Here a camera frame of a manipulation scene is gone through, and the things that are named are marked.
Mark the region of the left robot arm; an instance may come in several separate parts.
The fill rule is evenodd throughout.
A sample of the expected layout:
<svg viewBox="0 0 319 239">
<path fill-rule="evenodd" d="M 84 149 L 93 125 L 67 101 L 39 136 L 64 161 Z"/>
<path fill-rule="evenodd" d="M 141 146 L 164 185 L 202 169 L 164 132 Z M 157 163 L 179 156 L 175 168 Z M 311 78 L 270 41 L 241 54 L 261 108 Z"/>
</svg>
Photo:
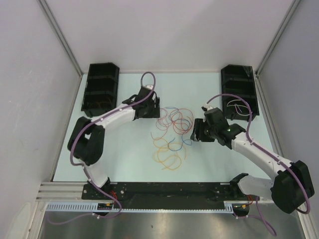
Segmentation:
<svg viewBox="0 0 319 239">
<path fill-rule="evenodd" d="M 99 199 L 109 196 L 110 180 L 102 169 L 105 133 L 121 125 L 137 120 L 160 116 L 160 98 L 152 85 L 142 86 L 136 95 L 123 101 L 118 107 L 96 118 L 80 117 L 72 131 L 67 149 L 71 164 L 82 166 L 87 178 L 94 183 L 93 194 Z"/>
</svg>

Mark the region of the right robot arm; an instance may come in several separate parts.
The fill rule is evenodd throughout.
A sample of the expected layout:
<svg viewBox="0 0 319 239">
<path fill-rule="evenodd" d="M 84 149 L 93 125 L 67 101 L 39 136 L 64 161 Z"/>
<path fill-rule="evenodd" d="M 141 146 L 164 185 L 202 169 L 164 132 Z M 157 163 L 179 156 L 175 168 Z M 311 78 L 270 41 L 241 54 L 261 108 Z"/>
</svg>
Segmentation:
<svg viewBox="0 0 319 239">
<path fill-rule="evenodd" d="M 229 124 L 219 108 L 202 107 L 204 117 L 194 121 L 190 139 L 197 142 L 215 142 L 245 156 L 268 179 L 253 177 L 247 173 L 236 176 L 230 187 L 230 195 L 241 200 L 246 195 L 272 200 L 283 212 L 290 214 L 302 204 L 309 205 L 315 194 L 309 169 L 302 161 L 292 162 L 262 148 L 249 139 L 240 125 Z"/>
</svg>

